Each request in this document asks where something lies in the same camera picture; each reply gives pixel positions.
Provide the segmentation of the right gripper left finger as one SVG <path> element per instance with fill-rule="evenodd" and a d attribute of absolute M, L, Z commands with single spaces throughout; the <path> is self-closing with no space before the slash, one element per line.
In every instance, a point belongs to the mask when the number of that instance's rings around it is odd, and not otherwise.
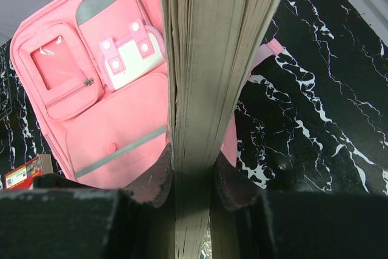
<path fill-rule="evenodd" d="M 2 258 L 173 258 L 172 148 L 123 189 L 50 174 L 1 193 Z"/>

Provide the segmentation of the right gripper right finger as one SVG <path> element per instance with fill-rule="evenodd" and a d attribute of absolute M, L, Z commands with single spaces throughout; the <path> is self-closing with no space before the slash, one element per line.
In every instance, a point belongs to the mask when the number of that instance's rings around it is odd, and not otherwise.
<path fill-rule="evenodd" d="M 213 258 L 386 258 L 387 197 L 262 190 L 220 153 L 210 233 Z"/>

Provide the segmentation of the red thirteen-storey treehouse book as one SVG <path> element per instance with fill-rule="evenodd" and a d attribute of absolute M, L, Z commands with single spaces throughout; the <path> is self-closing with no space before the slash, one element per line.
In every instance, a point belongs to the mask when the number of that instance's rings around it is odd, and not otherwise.
<path fill-rule="evenodd" d="M 35 177 L 53 173 L 50 154 L 39 154 L 5 175 L 5 189 L 33 189 Z"/>

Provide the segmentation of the pink school backpack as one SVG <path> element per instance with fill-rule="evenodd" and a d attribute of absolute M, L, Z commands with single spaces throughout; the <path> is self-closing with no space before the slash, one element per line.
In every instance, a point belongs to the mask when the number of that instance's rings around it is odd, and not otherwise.
<path fill-rule="evenodd" d="M 262 41 L 251 70 L 282 50 Z M 66 178 L 125 187 L 171 141 L 161 0 L 54 0 L 19 26 L 10 57 Z M 236 164 L 233 115 L 220 153 Z"/>

